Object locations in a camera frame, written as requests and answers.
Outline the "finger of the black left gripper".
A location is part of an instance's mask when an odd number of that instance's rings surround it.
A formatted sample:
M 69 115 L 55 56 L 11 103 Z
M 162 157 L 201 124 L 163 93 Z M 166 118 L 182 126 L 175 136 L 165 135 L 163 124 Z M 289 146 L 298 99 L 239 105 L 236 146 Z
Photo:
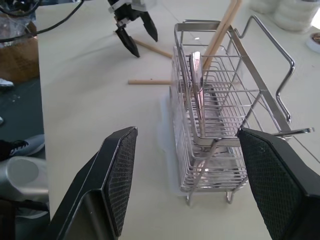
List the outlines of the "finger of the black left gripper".
M 155 42 L 158 42 L 158 31 L 150 14 L 147 11 L 143 11 L 140 14 L 140 18 L 143 21 L 143 25 L 147 33 L 152 37 L 152 39 Z
M 128 35 L 128 33 L 125 30 L 126 25 L 118 27 L 118 29 L 115 31 L 123 45 L 129 50 L 131 54 L 133 54 L 135 57 L 139 58 L 139 50 L 135 43 L 135 41 L 132 39 L 131 36 Z

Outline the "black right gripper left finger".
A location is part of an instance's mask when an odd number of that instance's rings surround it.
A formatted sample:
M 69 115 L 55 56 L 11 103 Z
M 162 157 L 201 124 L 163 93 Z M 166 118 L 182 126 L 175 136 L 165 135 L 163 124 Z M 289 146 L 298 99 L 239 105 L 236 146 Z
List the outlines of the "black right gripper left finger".
M 138 129 L 113 132 L 78 171 L 46 229 L 45 240 L 117 240 L 132 187 Z

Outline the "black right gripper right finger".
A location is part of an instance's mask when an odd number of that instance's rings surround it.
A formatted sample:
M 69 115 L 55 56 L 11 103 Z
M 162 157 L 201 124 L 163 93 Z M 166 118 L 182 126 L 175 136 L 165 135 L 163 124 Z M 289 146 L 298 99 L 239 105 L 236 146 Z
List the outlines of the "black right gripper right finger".
M 283 139 L 242 128 L 249 185 L 273 240 L 320 238 L 320 176 Z

